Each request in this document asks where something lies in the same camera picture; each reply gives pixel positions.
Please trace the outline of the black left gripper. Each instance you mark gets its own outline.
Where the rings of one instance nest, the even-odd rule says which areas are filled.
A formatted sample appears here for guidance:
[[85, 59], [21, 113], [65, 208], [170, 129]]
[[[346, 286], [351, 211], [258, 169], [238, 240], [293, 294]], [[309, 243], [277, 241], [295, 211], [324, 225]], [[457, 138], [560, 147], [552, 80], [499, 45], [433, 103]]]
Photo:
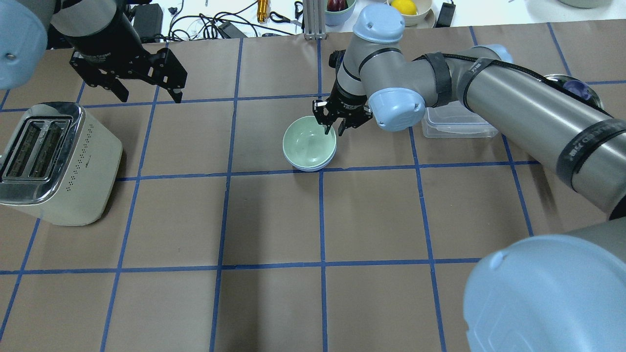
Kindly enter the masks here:
[[181, 103], [188, 72], [167, 47], [154, 54], [144, 49], [123, 10], [62, 10], [61, 34], [74, 49], [70, 65], [88, 86], [127, 102], [121, 80], [141, 80]]

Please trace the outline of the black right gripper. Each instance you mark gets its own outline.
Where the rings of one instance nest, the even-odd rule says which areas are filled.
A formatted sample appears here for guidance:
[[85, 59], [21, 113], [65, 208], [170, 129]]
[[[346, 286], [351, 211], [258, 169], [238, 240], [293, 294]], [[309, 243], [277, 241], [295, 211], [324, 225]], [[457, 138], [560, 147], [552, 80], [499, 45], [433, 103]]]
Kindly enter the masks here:
[[337, 136], [341, 137], [346, 129], [357, 129], [373, 118], [366, 103], [366, 95], [349, 93], [339, 82], [335, 82], [326, 100], [313, 101], [313, 116], [318, 124], [324, 126], [325, 134], [330, 134], [333, 124], [340, 119]]

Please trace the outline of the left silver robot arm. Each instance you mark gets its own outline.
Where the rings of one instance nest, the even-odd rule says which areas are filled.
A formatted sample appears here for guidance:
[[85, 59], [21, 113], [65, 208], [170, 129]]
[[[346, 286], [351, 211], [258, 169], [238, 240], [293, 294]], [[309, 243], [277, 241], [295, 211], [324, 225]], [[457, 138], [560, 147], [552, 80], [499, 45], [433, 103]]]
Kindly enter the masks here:
[[164, 47], [144, 49], [141, 38], [115, 0], [3, 0], [0, 16], [0, 86], [27, 83], [54, 27], [74, 49], [70, 66], [90, 87], [111, 91], [121, 102], [129, 92], [123, 80], [159, 86], [175, 103], [183, 98], [187, 71]]

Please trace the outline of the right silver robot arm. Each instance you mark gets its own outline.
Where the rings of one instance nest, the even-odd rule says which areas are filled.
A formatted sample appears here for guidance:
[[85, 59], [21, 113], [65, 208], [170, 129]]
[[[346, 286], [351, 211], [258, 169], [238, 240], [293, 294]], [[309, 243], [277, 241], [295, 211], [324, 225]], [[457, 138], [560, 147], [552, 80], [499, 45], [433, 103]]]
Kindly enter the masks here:
[[463, 300], [472, 352], [623, 352], [625, 337], [625, 121], [541, 74], [516, 66], [500, 45], [408, 62], [401, 14], [365, 7], [350, 45], [335, 52], [335, 84], [313, 102], [330, 130], [374, 119], [389, 132], [428, 108], [460, 102], [487, 120], [608, 221], [534, 236], [481, 259]]

